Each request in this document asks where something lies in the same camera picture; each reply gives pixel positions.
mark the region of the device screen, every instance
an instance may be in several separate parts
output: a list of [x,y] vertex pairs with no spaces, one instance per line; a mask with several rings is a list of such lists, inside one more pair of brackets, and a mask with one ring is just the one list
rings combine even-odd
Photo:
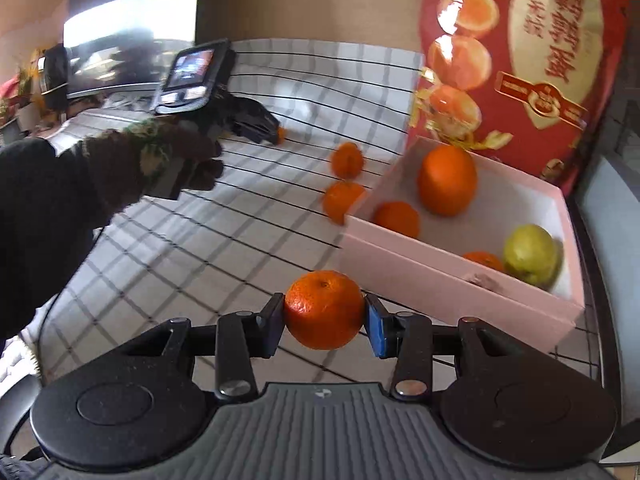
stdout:
[[179,57],[167,87],[202,84],[212,59],[213,50],[201,50]]

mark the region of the glove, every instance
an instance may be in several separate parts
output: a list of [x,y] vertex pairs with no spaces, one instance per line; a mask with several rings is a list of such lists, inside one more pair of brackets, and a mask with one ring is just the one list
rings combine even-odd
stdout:
[[209,190],[222,176],[218,142],[175,124],[175,118],[151,118],[122,132],[106,130],[82,142],[82,154],[107,215],[122,211],[150,192],[174,156],[198,165],[186,189]]

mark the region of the red snack bag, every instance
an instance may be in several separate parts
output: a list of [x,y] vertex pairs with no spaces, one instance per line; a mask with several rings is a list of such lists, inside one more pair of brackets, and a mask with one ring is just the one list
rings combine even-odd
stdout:
[[609,98],[628,0],[423,0],[409,137],[558,182]]

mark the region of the white grid tablecloth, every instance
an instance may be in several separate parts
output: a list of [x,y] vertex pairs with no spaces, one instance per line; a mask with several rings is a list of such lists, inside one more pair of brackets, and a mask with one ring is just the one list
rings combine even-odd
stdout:
[[[345,140],[359,143],[366,165],[358,182],[366,187],[402,152],[420,54],[308,40],[234,47],[239,57],[229,89],[263,102],[286,127],[286,142],[223,139],[226,170],[212,191],[184,192],[177,202],[143,198],[117,215],[42,330],[49,379],[164,320],[189,317],[202,325],[229,312],[257,311],[302,274],[335,268],[341,231],[320,207],[335,181],[327,163],[332,149]],[[51,141],[60,150],[95,133],[67,128]],[[598,336],[588,303],[578,328],[553,354],[597,379]],[[31,338],[45,308],[28,328]],[[434,388],[443,389],[455,379],[452,358],[434,361]],[[375,359],[362,334],[337,351],[313,351],[285,331],[275,357],[254,360],[254,371],[258,387],[266,381],[387,384],[394,365]],[[194,382],[211,389],[213,381],[213,359],[198,358]]]

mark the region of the open cardboard box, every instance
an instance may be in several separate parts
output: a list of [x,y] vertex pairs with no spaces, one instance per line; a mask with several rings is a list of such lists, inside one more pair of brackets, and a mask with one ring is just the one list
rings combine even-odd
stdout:
[[[478,192],[469,208],[442,218],[421,204],[417,175],[424,156],[440,143],[418,137],[347,219],[340,269],[364,289],[449,324],[475,316],[542,351],[550,351],[584,310],[580,259],[561,191],[551,184],[472,153]],[[384,202],[401,200],[420,213],[420,239],[369,222]],[[460,254],[502,256],[522,224],[538,224],[562,244],[563,260],[544,291]]]

